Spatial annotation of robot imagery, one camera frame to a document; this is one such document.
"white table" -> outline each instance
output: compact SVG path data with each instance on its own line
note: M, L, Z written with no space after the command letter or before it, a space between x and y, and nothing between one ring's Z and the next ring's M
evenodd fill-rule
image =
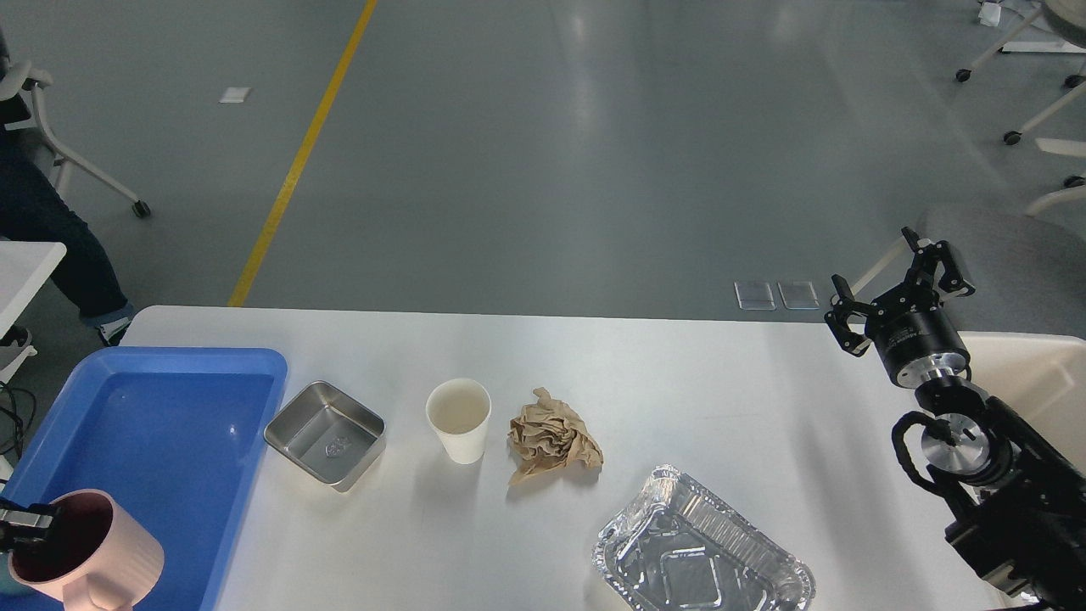
M387 422L388 448L345 495L267 451L224 611L627 609L590 552L661 463L806 562L816 610L999 603L943 540L943 501L895 462L889 430L911 393L822 326L154 307L124 344L274 348L285 400L325 380ZM457 377L494 405L470 467L444 457L422 415ZM576 466L506 486L505 422L538 386L585 419L598 476Z
M0 240L0 336L8 333L30 298L64 257L63 243ZM30 355L33 346L11 349L0 347L0 382L7 383ZM11 466L0 457L0 479L11 475Z
M0 335L23 314L64 252L63 243L0 240Z

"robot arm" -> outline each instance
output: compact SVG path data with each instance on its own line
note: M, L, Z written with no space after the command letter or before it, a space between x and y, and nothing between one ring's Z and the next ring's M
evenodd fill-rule
M1007 404L959 377L970 356L943 298L975 289L949 243L901 232L913 252L901 283L863 303L834 275L825 322L850 355L874 344L891 382L914 390L923 411L894 427L894 451L950 508L946 540L977 576L1009 596L1032 590L1034 609L1086 610L1086 479ZM854 316L867 319L862 334L848 328ZM923 428L926 478L905 444L913 427Z
M31 547L49 536L58 510L49 505L22 508L0 499L0 552Z

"chair wheel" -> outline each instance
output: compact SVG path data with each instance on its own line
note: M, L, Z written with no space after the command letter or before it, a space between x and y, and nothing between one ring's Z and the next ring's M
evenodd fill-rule
M139 200L132 204L132 213L137 218L147 218L151 215L151 206L146 201Z

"stainless steel container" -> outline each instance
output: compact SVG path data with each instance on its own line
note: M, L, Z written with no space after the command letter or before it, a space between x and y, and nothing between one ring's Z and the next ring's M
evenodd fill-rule
M384 421L317 381L268 423L264 441L310 475L345 493L384 450Z

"jeans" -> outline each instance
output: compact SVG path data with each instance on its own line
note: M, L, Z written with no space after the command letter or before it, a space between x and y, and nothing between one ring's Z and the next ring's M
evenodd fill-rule
M105 250L87 222L68 209L49 179L0 127L0 236L20 241L59 241L67 252L50 276L79 308L79 319L99 327L131 318ZM0 335L7 330L0 330Z

